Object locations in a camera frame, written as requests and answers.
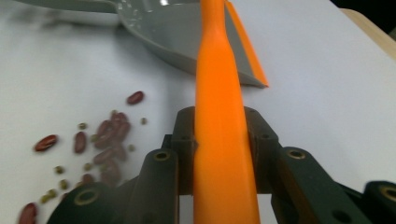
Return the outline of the grey dustpan with orange edge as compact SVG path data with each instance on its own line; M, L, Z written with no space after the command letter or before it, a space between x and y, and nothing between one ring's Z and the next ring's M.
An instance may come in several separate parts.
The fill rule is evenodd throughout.
M60 10L114 13L127 31L157 57L194 74L202 34L200 0L16 0ZM225 6L226 33L242 85L266 88L259 59L233 4Z

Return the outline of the red and green beans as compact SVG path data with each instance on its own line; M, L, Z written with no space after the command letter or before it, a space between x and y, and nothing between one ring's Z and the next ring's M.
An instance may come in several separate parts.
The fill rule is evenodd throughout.
M128 105L139 104L144 99L145 94L142 91L137 91L126 99ZM126 161L126 151L123 146L123 141L126 139L132 124L129 122L128 117L123 112L112 112L110 119L101 122L94 135L91 136L91 142L97 149L102 150L97 154L92 162L94 165L100 166L100 181L109 188L113 188L120 181L120 169L118 164L113 160L117 158L119 161ZM83 153L88 144L87 134L78 132L75 134L73 150L77 154ZM34 152L45 152L49 148L55 146L58 142L56 134L50 134L40 139L34 147ZM76 188L85 186L87 184L96 183L91 174L84 174L81 181L78 182ZM57 196L56 191L51 189L44 196L40 198L40 202L45 203L49 199ZM36 203L26 204L20 213L18 224L36 224L36 216L38 208ZM61 221L66 221L66 217L61 217L60 221L55 221L54 224L61 224ZM66 224L77 224L77 221L66 221Z
M87 140L88 140L88 144L87 144L87 148L86 148L86 150L88 149L88 147L89 146L92 146L93 147L93 143L90 141L91 140L91 136L92 135L94 135L95 133L96 133L96 131L97 131L97 129L98 129L98 127L97 127L97 129L95 130L95 132L93 133L93 134L91 134L91 135L89 135L88 133L86 133L85 131L87 130L87 128L88 128L88 124L86 123L86 122L81 122L80 124L78 124L78 132L84 132L85 134L87 134L88 136L87 136ZM123 146L125 147L125 151L126 151L126 156L127 156L127 151L134 151L135 150L135 147L134 147L134 145L133 144L129 144L129 145L125 145L124 144L124 141L123 141ZM113 158L113 160L118 164L118 166L119 166L119 169L120 169L120 165L119 165L119 163L120 162L123 162L123 161L119 161L119 160L117 160L117 158ZM93 162L92 161L90 161L90 162L86 162L84 165L83 165L83 171L85 172L84 174L89 174L89 171L91 170L91 169L93 169L93 167L97 167L98 168L98 172L99 172L99 180L98 181L100 181L100 166L99 165L94 165L93 164ZM123 179L123 177L122 177L122 173L121 173L121 170L120 170L120 175L121 175L121 177L120 177L120 181L116 184L116 186L121 182L121 180Z

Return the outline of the orange brush with grey bristles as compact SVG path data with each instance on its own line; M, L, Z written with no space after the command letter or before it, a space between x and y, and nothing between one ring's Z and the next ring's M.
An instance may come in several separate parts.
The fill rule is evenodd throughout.
M194 224L260 224L248 128L224 0L201 0L193 168Z

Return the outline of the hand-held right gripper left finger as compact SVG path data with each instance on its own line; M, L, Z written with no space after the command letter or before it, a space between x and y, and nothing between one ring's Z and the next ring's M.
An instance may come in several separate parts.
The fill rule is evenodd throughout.
M193 165L197 143L194 135L195 107L177 112L173 132L163 139L163 146L176 152L178 157L178 194L193 194Z

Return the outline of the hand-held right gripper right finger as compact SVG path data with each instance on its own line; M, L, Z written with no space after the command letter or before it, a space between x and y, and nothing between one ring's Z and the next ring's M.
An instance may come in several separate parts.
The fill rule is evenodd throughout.
M258 194L267 194L272 190L269 174L278 136L257 110L246 106L245 113L256 190Z

